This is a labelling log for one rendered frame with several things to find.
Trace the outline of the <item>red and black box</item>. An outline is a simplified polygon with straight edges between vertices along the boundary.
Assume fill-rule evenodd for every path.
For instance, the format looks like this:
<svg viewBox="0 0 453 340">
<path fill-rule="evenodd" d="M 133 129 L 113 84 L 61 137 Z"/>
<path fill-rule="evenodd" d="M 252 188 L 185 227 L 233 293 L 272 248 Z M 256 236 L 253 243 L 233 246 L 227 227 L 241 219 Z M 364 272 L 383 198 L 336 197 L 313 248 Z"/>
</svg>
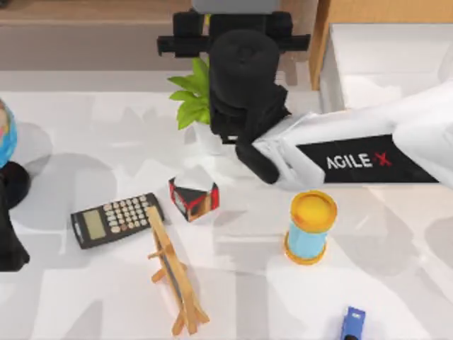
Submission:
<svg viewBox="0 0 453 340">
<path fill-rule="evenodd" d="M 186 221 L 192 222 L 216 210 L 220 204 L 219 187 L 212 181 L 207 190 L 176 185 L 176 177 L 168 180 L 172 202 Z"/>
</svg>

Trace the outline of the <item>white sink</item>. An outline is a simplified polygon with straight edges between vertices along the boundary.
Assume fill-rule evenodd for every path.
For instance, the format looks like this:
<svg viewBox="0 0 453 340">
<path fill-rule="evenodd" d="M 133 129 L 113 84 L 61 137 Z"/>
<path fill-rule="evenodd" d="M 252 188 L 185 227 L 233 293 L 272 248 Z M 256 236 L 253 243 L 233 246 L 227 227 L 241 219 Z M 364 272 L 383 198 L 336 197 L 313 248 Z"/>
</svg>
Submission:
<svg viewBox="0 0 453 340">
<path fill-rule="evenodd" d="M 453 78 L 453 23 L 334 23 L 321 68 L 324 113 L 387 103 Z"/>
</svg>

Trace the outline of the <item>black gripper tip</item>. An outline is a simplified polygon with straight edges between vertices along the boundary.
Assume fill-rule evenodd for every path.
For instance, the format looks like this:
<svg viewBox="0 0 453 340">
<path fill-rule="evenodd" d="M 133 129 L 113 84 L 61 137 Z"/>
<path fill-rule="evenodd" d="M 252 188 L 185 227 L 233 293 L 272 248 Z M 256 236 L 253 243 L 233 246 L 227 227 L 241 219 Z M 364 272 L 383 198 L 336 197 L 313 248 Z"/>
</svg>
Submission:
<svg viewBox="0 0 453 340">
<path fill-rule="evenodd" d="M 0 179 L 0 273 L 20 271 L 30 262 L 30 255 L 13 228 L 6 189 Z"/>
</svg>

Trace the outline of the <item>wooden framed stand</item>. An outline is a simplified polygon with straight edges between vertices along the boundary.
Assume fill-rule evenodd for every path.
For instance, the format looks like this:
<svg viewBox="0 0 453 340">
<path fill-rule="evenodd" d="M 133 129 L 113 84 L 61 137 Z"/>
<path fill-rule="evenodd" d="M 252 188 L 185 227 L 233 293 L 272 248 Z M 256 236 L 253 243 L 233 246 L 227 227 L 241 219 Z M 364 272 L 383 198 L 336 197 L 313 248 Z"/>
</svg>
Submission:
<svg viewBox="0 0 453 340">
<path fill-rule="evenodd" d="M 157 258 L 161 264 L 151 281 L 157 283 L 165 278 L 178 305 L 178 315 L 171 332 L 178 336 L 186 328 L 190 335 L 195 334 L 198 325 L 208 323 L 210 319 L 201 307 L 188 277 L 187 266 L 178 258 L 158 209 L 155 206 L 147 208 L 147 215 L 156 246 L 156 251 L 147 258 Z"/>
</svg>

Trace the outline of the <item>pale grey rounded box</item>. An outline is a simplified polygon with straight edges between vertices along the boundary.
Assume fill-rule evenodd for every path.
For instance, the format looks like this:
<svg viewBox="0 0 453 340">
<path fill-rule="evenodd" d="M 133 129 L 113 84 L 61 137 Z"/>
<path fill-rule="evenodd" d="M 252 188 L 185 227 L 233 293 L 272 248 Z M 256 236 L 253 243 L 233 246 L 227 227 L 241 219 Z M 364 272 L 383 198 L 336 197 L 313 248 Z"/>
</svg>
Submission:
<svg viewBox="0 0 453 340">
<path fill-rule="evenodd" d="M 191 0 L 192 7 L 205 14 L 268 14 L 280 7 L 280 0 Z"/>
</svg>

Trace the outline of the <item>black calculator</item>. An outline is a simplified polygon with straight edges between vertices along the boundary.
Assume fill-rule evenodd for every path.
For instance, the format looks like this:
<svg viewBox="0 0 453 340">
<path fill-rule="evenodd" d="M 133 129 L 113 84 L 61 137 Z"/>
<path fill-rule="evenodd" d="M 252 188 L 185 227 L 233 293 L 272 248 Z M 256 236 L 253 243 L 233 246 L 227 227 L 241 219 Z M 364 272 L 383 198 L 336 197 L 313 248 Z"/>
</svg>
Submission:
<svg viewBox="0 0 453 340">
<path fill-rule="evenodd" d="M 150 207 L 155 207 L 165 219 L 156 196 L 146 193 L 73 212 L 70 222 L 80 248 L 90 249 L 149 229 Z"/>
</svg>

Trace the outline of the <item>wooden cupboard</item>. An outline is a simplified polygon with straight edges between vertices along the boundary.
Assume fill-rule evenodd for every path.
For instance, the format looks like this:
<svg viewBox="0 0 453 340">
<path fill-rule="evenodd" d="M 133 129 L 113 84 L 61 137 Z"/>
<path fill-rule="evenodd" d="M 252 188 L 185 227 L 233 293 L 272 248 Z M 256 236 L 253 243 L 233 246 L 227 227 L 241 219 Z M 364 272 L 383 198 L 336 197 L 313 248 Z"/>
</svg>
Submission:
<svg viewBox="0 0 453 340">
<path fill-rule="evenodd" d="M 191 63 L 159 55 L 192 0 L 0 0 L 0 92 L 169 91 Z"/>
</svg>

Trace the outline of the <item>yellow and blue hourglass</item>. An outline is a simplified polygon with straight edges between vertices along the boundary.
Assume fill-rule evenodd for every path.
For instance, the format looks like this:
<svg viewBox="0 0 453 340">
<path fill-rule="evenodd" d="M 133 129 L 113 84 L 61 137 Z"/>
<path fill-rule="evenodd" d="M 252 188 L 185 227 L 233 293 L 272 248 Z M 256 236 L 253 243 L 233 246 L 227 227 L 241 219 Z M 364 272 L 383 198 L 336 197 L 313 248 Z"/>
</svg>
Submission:
<svg viewBox="0 0 453 340">
<path fill-rule="evenodd" d="M 327 193 L 311 190 L 296 194 L 289 207 L 290 224 L 284 240 L 287 257 L 305 266 L 319 262 L 337 214 L 336 202 Z"/>
</svg>

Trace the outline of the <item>blue globe on black base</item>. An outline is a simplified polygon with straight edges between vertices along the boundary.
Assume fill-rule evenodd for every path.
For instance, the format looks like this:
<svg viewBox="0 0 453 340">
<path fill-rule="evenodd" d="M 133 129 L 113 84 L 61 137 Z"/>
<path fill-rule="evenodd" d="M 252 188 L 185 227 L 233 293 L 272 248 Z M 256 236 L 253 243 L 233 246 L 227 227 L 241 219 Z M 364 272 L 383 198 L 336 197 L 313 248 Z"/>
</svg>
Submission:
<svg viewBox="0 0 453 340">
<path fill-rule="evenodd" d="M 15 208 L 28 194 L 28 171 L 11 157 L 18 143 L 18 129 L 11 109 L 0 99 L 0 199 L 8 209 Z"/>
</svg>

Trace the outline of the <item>green plant in white pot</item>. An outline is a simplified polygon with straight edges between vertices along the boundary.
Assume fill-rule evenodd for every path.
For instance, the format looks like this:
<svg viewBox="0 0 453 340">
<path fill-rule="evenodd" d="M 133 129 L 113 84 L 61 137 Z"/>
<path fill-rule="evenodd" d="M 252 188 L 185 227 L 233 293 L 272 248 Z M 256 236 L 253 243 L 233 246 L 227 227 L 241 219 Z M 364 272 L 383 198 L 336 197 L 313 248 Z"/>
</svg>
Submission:
<svg viewBox="0 0 453 340">
<path fill-rule="evenodd" d="M 200 148 L 207 154 L 220 155 L 222 141 L 212 132 L 210 125 L 213 119 L 210 108 L 209 70 L 208 57 L 206 59 L 192 58 L 191 74 L 168 78 L 168 81 L 179 87 L 168 98 L 180 103 L 176 113 L 178 130 L 193 127 Z"/>
</svg>

